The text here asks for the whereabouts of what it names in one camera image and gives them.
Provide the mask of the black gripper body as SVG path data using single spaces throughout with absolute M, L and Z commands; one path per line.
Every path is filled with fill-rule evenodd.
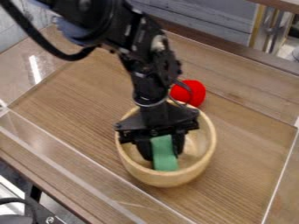
M 122 144 L 134 143 L 139 137 L 172 135 L 183 130 L 186 135 L 199 128 L 200 112 L 196 108 L 164 102 L 159 106 L 140 107 L 115 126 Z

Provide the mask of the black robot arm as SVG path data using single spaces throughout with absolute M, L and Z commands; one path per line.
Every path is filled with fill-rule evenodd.
M 171 152 L 183 153 L 184 137 L 199 128 L 199 112 L 168 102 L 182 75 L 163 27 L 127 0 L 34 0 L 58 14 L 66 38 L 83 47 L 115 53 L 127 70 L 136 113 L 118 122 L 119 142 L 136 145 L 142 157 L 155 156 L 154 139 L 170 137 Z

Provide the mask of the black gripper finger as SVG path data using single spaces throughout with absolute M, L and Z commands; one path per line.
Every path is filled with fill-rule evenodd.
M 179 157 L 183 153 L 183 147 L 186 142 L 186 132 L 183 130 L 172 133 L 172 151 L 174 155 Z
M 152 153 L 152 145 L 151 141 L 147 137 L 139 137 L 135 139 L 135 146 L 138 151 L 144 160 L 152 161 L 154 160 L 154 153 Z

